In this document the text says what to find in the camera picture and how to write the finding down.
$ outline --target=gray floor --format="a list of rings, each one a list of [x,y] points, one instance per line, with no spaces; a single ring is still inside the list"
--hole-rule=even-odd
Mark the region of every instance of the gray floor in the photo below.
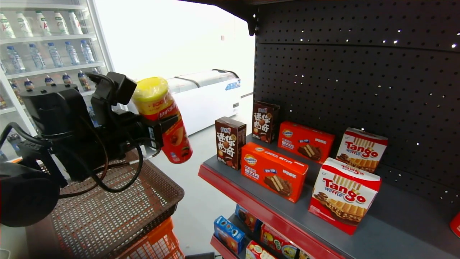
[[[241,99],[239,113],[233,119],[251,125],[252,101],[252,95]],[[185,255],[214,251],[209,244],[213,234],[213,222],[220,215],[228,217],[235,210],[236,205],[198,177],[201,163],[216,153],[214,126],[193,134],[190,136],[190,142],[193,155],[184,164],[171,164],[163,153],[151,160],[185,191],[185,197],[172,216],[174,233]],[[11,259],[29,258],[25,229],[2,225],[0,248],[11,251]]]

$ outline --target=refrigerator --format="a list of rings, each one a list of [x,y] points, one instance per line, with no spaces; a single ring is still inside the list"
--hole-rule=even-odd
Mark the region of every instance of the refrigerator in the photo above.
[[[68,76],[78,85],[90,112],[95,86],[84,73],[113,71],[94,1],[2,0],[0,12],[0,129],[16,122],[37,135],[20,92],[46,82],[65,83]],[[1,161],[20,158],[15,145],[21,140],[10,132],[1,148]]]

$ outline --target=chest freezer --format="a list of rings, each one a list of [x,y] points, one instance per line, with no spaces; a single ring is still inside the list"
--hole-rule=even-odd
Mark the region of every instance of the chest freezer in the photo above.
[[[225,70],[211,70],[167,79],[182,114],[187,134],[214,124],[220,117],[236,115],[241,99],[240,78]],[[132,102],[128,109],[137,112]]]

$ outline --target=yellow lid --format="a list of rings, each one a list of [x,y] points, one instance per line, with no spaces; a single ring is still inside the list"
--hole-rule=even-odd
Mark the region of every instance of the yellow lid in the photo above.
[[[134,101],[157,101],[168,93],[168,81],[163,77],[149,77],[138,82],[132,94]]]

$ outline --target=lay's stacks can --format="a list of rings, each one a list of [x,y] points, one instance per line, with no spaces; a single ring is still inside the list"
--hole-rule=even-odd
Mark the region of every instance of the lay's stacks can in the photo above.
[[[150,77],[139,81],[132,100],[139,114],[151,121],[178,115],[178,121],[163,133],[162,150],[173,164],[189,160],[192,156],[189,137],[166,79]]]

